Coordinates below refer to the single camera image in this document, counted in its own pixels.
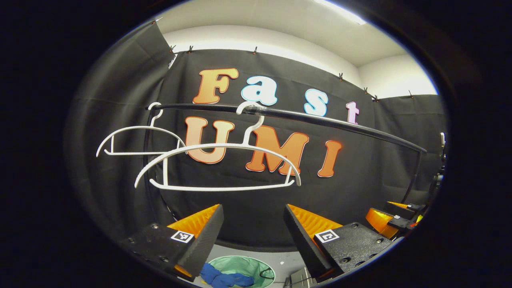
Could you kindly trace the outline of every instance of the green basket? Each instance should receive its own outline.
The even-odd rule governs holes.
[[[254,278],[254,285],[250,286],[251,288],[265,288],[274,283],[274,270],[266,263],[251,257],[222,256],[209,263],[221,273],[241,273]]]

